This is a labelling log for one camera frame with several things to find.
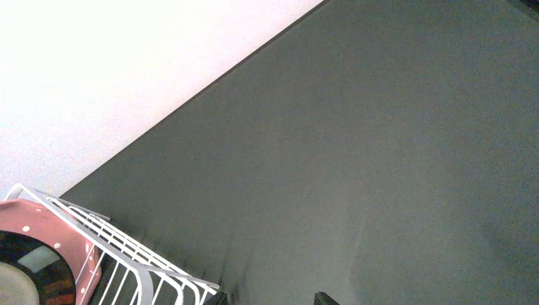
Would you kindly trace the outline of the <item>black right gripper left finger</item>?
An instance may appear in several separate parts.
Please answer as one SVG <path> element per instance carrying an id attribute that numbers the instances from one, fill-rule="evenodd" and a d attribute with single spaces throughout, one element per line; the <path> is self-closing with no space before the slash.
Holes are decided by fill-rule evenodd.
<path id="1" fill-rule="evenodd" d="M 228 305 L 228 295 L 225 292 L 217 292 L 207 299 L 203 305 Z"/>

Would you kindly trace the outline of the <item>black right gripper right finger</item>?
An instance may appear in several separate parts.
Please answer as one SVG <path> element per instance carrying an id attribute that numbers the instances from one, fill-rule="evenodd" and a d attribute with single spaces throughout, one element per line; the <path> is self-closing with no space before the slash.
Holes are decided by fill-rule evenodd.
<path id="1" fill-rule="evenodd" d="M 314 305 L 339 305 L 339 303 L 325 292 L 316 292 Z"/>

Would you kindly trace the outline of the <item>white wire dish rack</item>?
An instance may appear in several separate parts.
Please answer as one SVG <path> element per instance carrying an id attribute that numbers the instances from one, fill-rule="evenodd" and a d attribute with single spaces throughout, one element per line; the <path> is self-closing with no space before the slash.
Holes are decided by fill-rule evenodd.
<path id="1" fill-rule="evenodd" d="M 88 304 L 203 304 L 218 284 L 191 276 L 111 224 L 109 217 L 21 184 L 7 200 L 39 203 L 99 250 L 101 277 Z"/>

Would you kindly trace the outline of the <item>pink polka dot plate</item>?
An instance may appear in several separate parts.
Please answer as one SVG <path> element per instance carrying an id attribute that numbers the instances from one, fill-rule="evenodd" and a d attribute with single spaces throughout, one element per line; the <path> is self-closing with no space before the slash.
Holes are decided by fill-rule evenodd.
<path id="1" fill-rule="evenodd" d="M 76 284 L 76 303 L 88 304 L 101 277 L 98 248 L 39 203 L 1 202 L 1 231 L 35 238 L 56 250 L 68 263 Z"/>

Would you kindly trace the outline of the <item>dark striped plate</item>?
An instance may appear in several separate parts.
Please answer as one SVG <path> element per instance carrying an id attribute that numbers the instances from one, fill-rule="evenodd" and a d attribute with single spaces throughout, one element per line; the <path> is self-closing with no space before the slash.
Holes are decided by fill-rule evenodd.
<path id="1" fill-rule="evenodd" d="M 68 263 L 47 244 L 1 231 L 1 304 L 75 304 Z"/>

